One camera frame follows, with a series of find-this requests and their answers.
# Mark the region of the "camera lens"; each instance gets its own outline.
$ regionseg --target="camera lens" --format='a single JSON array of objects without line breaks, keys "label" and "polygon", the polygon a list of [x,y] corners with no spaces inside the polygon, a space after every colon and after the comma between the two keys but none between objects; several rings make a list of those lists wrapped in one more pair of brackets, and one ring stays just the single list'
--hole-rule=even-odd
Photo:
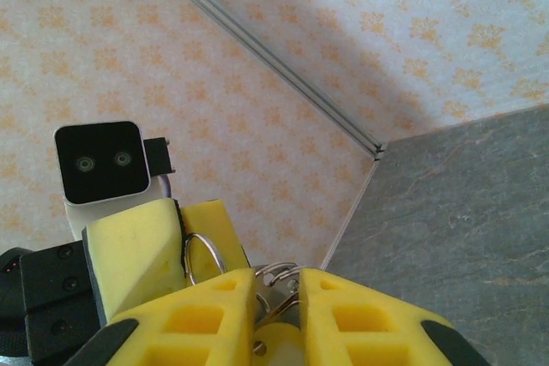
[{"label": "camera lens", "polygon": [[114,157],[114,162],[119,166],[127,166],[131,163],[131,155],[127,152],[118,152]]},{"label": "camera lens", "polygon": [[95,160],[89,158],[88,156],[82,156],[76,161],[76,168],[79,171],[92,171],[95,167]]}]

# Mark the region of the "screw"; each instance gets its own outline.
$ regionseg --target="screw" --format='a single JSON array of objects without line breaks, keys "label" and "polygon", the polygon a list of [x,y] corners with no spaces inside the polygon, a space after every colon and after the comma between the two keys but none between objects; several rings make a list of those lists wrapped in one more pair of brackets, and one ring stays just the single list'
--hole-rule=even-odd
[{"label": "screw", "polygon": [[55,321],[51,325],[51,334],[57,335],[63,333],[65,330],[67,330],[67,322],[60,319],[58,321]]},{"label": "screw", "polygon": [[63,281],[63,289],[66,291],[73,291],[78,287],[77,278],[67,278]]},{"label": "screw", "polygon": [[261,340],[256,340],[251,351],[253,351],[254,355],[265,356],[267,354],[267,345]]},{"label": "screw", "polygon": [[295,293],[299,289],[299,282],[296,279],[290,279],[287,284],[290,293]]},{"label": "screw", "polygon": [[72,248],[68,244],[60,246],[57,249],[57,256],[59,259],[69,259],[72,256]]}]

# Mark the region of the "wallpaper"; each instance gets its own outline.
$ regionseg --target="wallpaper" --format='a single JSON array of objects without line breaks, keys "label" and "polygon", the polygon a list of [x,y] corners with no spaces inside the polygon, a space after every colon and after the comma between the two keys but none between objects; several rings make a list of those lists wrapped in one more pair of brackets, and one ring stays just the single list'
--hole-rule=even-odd
[{"label": "wallpaper", "polygon": [[223,199],[252,263],[319,265],[371,158],[186,0],[0,0],[0,253],[71,240],[53,131],[166,136],[181,204]]},{"label": "wallpaper", "polygon": [[549,0],[222,0],[382,141],[549,102]]}]

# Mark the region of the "gray floor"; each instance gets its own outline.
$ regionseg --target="gray floor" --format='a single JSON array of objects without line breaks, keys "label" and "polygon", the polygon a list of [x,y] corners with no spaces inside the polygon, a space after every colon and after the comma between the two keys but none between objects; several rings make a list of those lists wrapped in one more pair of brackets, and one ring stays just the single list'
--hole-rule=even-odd
[{"label": "gray floor", "polygon": [[389,144],[328,271],[549,365],[549,107]]}]

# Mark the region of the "key ring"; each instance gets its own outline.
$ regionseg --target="key ring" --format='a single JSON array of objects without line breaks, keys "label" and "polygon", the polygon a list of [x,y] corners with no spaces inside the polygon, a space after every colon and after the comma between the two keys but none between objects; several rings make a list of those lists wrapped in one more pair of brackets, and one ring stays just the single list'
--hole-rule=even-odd
[{"label": "key ring", "polygon": [[214,258],[217,268],[220,269],[220,273],[221,274],[226,273],[225,262],[223,261],[223,257],[221,257],[221,253],[215,247],[214,243],[207,237],[201,235],[200,233],[189,233],[187,235],[187,238],[185,238],[185,242],[184,242],[183,258],[185,262],[185,271],[189,275],[191,284],[196,285],[197,283],[195,274],[193,274],[192,272],[192,266],[190,265],[190,241],[193,239],[193,237],[196,237],[198,240],[200,240],[204,244],[204,246],[208,248],[209,253]]}]

